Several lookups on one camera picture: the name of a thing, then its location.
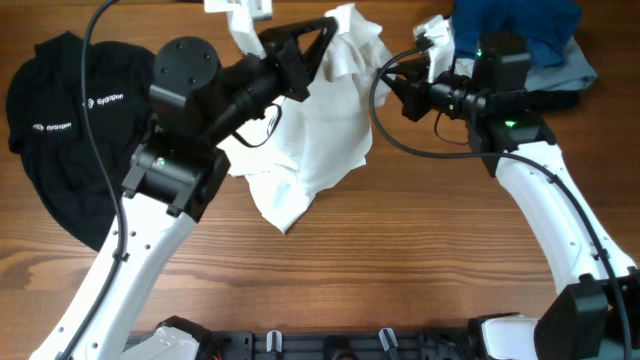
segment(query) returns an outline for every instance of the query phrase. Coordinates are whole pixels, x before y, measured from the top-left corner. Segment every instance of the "blue cloth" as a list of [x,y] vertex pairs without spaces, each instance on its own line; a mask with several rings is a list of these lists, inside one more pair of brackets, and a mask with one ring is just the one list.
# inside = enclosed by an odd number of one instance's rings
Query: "blue cloth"
[[531,66],[560,65],[581,15],[571,0],[456,0],[456,56],[473,58],[482,33],[508,31],[527,39]]

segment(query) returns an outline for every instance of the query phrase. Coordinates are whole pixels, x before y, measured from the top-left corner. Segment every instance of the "wooden table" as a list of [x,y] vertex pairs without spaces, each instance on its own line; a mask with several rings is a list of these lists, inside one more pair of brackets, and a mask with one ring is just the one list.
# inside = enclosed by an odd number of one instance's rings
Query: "wooden table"
[[[273,26],[322,16],[338,3],[277,3]],[[412,26],[448,2],[367,2],[392,52],[412,46]],[[33,45],[65,30],[83,34],[92,6],[0,9],[0,98]],[[576,35],[600,80],[582,104],[548,117],[583,194],[618,244],[640,260],[640,3],[584,2]],[[157,51],[193,35],[222,63],[239,58],[223,15],[201,5],[119,5],[95,41]],[[4,107],[0,135],[9,134]],[[390,98],[380,111],[404,142],[460,150],[437,140],[433,115],[414,124]],[[463,139],[461,122],[443,121]],[[95,253],[49,216],[20,159],[0,147],[0,359],[24,359],[62,315]],[[540,316],[555,297],[547,262],[514,201],[479,160],[417,158],[374,131],[367,166],[320,193],[285,236],[255,208],[244,179],[228,178],[202,222],[160,276],[136,325],[179,315],[215,330],[363,330],[462,325],[520,311]]]

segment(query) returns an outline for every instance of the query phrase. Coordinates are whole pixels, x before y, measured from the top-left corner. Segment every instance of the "gray cloth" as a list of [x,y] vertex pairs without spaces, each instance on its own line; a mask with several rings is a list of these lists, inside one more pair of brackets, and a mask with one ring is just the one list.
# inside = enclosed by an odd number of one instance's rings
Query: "gray cloth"
[[[527,90],[584,90],[598,78],[573,36],[564,49],[564,59],[564,64],[560,66],[531,68],[525,83]],[[455,72],[471,77],[473,60],[457,59]]]

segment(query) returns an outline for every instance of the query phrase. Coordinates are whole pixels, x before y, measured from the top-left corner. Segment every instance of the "brown surface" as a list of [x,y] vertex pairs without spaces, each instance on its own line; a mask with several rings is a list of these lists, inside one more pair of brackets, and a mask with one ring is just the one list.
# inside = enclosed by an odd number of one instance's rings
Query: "brown surface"
[[[382,39],[398,53],[411,47],[414,24],[448,11],[448,4],[433,3],[358,8],[385,27]],[[269,25],[320,16],[336,5],[277,4]],[[33,56],[33,44],[67,29],[82,34],[93,10],[1,9],[0,98]],[[638,2],[585,4],[578,40],[601,78],[579,108],[549,117],[578,186],[636,260],[638,10]],[[116,6],[98,24],[95,40],[157,51],[183,35],[211,41],[225,65],[239,58],[224,16],[205,15],[201,5]],[[403,119],[395,99],[380,117],[409,144],[458,150],[432,136],[432,116],[419,124]],[[461,123],[442,125],[445,136],[463,137]],[[547,263],[515,203],[481,162],[416,158],[375,131],[374,137],[368,165],[319,194],[287,236],[261,218],[245,180],[227,179],[167,265],[136,329],[149,330],[170,315],[211,329],[253,331],[459,325],[504,311],[540,316],[555,296]],[[2,146],[0,161],[0,359],[24,359],[62,315],[95,254],[50,218],[18,156]]]

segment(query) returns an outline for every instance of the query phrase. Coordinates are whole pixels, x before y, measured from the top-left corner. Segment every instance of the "black t-shirt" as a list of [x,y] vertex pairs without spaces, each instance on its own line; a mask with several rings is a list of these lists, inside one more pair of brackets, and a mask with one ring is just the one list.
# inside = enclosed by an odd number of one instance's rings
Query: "black t-shirt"
[[[115,213],[82,122],[81,49],[82,40],[67,32],[36,45],[35,59],[15,74],[6,106],[9,149],[20,154],[53,218],[99,250]],[[103,42],[89,51],[89,119],[116,185],[148,128],[153,62],[153,53],[125,43]]]

